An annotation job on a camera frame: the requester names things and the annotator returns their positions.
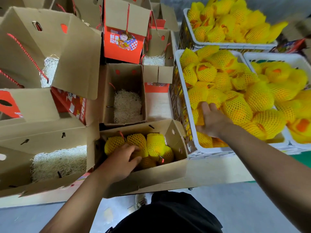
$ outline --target white paper shreds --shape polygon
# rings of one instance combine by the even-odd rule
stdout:
[[[142,102],[138,94],[124,89],[115,94],[114,123],[136,123],[142,121]]]
[[[40,153],[34,157],[31,168],[33,182],[59,178],[57,172],[62,177],[86,172],[86,145]]]
[[[47,57],[44,60],[44,68],[42,71],[48,77],[49,83],[46,80],[46,78],[43,77],[41,73],[39,73],[41,76],[41,87],[42,88],[47,88],[52,85],[58,62],[59,62],[59,59],[53,58],[53,57]]]
[[[144,65],[165,66],[165,55],[144,56]]]

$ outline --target cartoon girl illustration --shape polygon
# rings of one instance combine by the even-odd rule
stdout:
[[[118,45],[122,49],[127,49],[129,47],[129,41],[133,39],[133,36],[127,32],[123,32],[120,35]]]

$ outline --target left hand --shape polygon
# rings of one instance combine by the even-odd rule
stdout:
[[[124,144],[117,148],[95,172],[101,172],[100,177],[108,179],[111,184],[121,181],[128,177],[133,169],[140,163],[142,157],[138,156],[130,160],[130,156],[134,151],[139,151],[140,148],[135,145]]]

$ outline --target checkered pattern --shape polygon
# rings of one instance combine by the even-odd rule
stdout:
[[[127,43],[129,45],[127,50],[135,50],[137,48],[138,42],[137,42],[137,40],[135,38],[131,39]]]

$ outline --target gray wall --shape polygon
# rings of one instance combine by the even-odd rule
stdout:
[[[183,9],[190,8],[193,1],[201,1],[204,4],[208,0],[161,0],[162,3],[175,9],[177,20],[182,21]],[[260,10],[266,16],[269,23],[277,23],[296,13],[305,16],[311,14],[311,0],[246,0],[251,10]]]

